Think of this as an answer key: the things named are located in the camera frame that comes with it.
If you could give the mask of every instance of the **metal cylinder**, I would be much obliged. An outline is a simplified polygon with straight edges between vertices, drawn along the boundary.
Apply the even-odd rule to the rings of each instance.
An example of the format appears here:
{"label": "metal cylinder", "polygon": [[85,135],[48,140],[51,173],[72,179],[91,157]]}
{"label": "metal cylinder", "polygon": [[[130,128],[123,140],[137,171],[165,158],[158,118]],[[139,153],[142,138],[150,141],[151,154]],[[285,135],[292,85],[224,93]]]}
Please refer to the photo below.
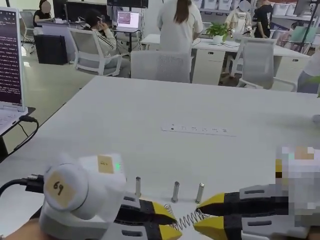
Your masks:
{"label": "metal cylinder", "polygon": [[178,202],[179,186],[180,186],[180,183],[178,181],[176,181],[174,183],[173,195],[172,195],[172,198],[171,198],[171,202],[173,202],[174,204]]}
{"label": "metal cylinder", "polygon": [[196,199],[195,199],[196,204],[199,204],[201,202],[202,195],[204,194],[204,188],[205,188],[205,184],[201,182],[199,184],[198,193],[196,194]]}
{"label": "metal cylinder", "polygon": [[135,195],[141,197],[141,177],[137,176],[135,178]]}

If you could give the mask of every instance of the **green plant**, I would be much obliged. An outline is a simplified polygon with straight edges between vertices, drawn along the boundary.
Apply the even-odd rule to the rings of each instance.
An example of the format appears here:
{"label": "green plant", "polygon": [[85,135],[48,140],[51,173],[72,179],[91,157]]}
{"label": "green plant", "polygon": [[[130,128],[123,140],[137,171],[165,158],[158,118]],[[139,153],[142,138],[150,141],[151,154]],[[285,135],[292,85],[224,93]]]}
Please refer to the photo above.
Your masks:
{"label": "green plant", "polygon": [[314,83],[314,84],[320,84],[320,76],[313,76],[308,80],[308,82]]}
{"label": "green plant", "polygon": [[228,34],[227,25],[212,22],[210,27],[206,29],[205,33],[208,34],[210,37],[227,36]]}

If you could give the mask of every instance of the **handwritten number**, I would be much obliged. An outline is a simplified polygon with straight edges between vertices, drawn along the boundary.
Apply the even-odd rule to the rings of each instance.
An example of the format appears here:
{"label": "handwritten number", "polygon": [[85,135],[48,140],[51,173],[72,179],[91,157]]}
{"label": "handwritten number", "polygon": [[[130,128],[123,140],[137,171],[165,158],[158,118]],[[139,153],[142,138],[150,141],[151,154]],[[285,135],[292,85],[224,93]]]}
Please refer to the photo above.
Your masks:
{"label": "handwritten number", "polygon": [[59,192],[58,192],[58,196],[60,196],[62,190],[64,189],[64,186],[62,184],[60,184],[59,181],[57,181],[54,185],[53,185],[53,189],[58,189],[59,188]]}
{"label": "handwritten number", "polygon": [[54,188],[54,189],[58,189],[59,183],[60,183],[60,182],[57,181],[57,182],[53,185],[53,188]]}
{"label": "handwritten number", "polygon": [[64,186],[62,186],[61,184],[59,185],[59,192],[58,192],[58,196],[60,196],[62,190],[64,189]]}

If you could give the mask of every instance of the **white table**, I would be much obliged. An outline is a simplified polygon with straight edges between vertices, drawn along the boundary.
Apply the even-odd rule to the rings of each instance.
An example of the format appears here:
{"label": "white table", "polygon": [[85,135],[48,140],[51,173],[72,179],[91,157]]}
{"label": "white table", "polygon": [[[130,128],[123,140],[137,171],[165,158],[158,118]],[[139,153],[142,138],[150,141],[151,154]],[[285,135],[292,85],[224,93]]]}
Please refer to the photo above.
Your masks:
{"label": "white table", "polygon": [[[175,181],[176,217],[219,192],[275,181],[277,146],[315,146],[320,130],[311,117],[313,94],[96,76],[52,116],[18,152],[0,164],[0,184],[43,174],[49,161],[120,153],[128,190],[141,177],[144,198],[170,203]],[[236,136],[165,132],[167,124],[223,127]],[[0,198],[0,233],[9,234],[41,206],[43,196],[8,188]],[[204,240],[192,227],[182,240]]]}
{"label": "white table", "polygon": [[[234,41],[226,41],[223,45],[211,43],[211,39],[205,38],[198,38],[193,42],[192,48],[197,49],[193,83],[218,85],[226,52],[236,53],[239,49],[239,43]],[[146,49],[159,49],[160,35],[149,34],[141,44]],[[297,84],[309,56],[277,45],[273,54],[275,77]]]}

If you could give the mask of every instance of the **power strip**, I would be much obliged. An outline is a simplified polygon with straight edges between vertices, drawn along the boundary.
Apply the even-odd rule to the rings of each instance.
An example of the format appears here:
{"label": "power strip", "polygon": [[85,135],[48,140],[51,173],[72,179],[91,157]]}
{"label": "power strip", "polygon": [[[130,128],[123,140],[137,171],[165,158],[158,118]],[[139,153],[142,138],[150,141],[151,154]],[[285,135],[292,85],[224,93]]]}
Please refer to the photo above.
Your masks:
{"label": "power strip", "polygon": [[182,124],[168,124],[168,125],[162,126],[161,130],[165,132],[235,137],[235,135],[232,134],[226,128],[207,127],[207,126],[196,126],[196,125],[188,126],[188,125],[182,125]]}

